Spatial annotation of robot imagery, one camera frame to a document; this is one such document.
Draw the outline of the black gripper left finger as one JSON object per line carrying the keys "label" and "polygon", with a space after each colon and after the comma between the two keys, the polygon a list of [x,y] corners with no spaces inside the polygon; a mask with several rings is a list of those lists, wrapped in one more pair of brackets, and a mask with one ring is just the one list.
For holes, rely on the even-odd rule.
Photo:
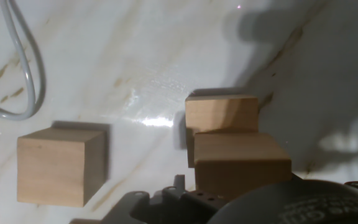
{"label": "black gripper left finger", "polygon": [[125,194],[101,220],[101,224],[207,223],[227,201],[202,190],[185,190],[185,176],[153,197],[147,192]]}

